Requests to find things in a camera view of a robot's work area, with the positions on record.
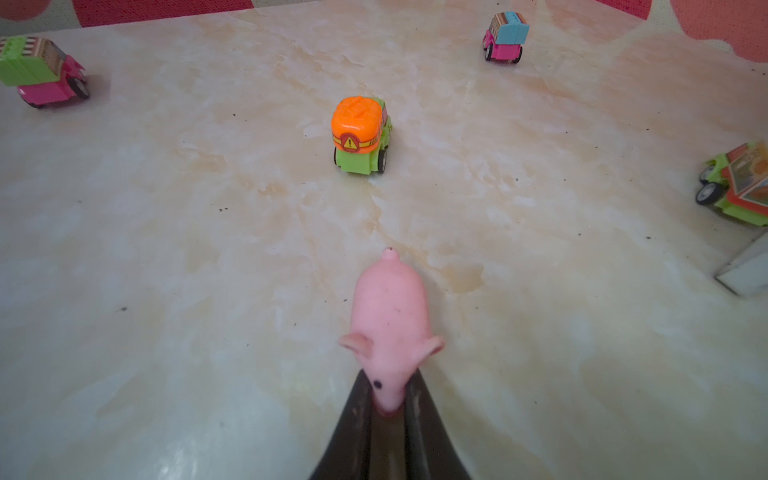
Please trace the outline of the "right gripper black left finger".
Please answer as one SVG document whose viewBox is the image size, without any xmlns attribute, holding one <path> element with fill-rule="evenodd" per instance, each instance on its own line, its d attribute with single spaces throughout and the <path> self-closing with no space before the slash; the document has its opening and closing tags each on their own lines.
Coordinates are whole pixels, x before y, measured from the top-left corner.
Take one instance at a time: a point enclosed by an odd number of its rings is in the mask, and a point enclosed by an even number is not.
<svg viewBox="0 0 768 480">
<path fill-rule="evenodd" d="M 372 387 L 365 372 L 360 370 L 326 451 L 310 480 L 369 478 L 372 416 Z"/>
</svg>

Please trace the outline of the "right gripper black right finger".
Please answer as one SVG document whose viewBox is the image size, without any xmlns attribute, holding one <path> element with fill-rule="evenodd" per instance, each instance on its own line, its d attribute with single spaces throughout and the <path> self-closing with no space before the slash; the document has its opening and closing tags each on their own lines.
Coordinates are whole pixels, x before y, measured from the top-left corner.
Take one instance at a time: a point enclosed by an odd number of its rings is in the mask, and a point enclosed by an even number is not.
<svg viewBox="0 0 768 480">
<path fill-rule="evenodd" d="M 405 466 L 408 480 L 470 480 L 420 370 L 406 385 Z"/>
</svg>

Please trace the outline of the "wooden two-tier white-frame shelf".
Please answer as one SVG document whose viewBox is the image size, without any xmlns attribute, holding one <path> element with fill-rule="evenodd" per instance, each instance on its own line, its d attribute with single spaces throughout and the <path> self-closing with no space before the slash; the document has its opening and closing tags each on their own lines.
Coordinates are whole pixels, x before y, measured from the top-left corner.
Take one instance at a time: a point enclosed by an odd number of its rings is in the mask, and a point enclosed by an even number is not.
<svg viewBox="0 0 768 480">
<path fill-rule="evenodd" d="M 716 274 L 715 279 L 735 295 L 750 297 L 767 292 L 767 232 L 753 241 Z"/>
</svg>

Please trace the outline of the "pink blue toy car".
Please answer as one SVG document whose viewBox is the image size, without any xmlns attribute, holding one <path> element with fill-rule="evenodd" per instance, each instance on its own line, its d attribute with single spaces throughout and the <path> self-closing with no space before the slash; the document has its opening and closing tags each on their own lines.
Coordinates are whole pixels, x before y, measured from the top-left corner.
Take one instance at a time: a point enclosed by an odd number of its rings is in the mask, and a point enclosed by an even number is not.
<svg viewBox="0 0 768 480">
<path fill-rule="evenodd" d="M 507 11 L 494 15 L 483 37 L 485 60 L 519 63 L 529 29 L 530 25 L 519 12 Z"/>
</svg>

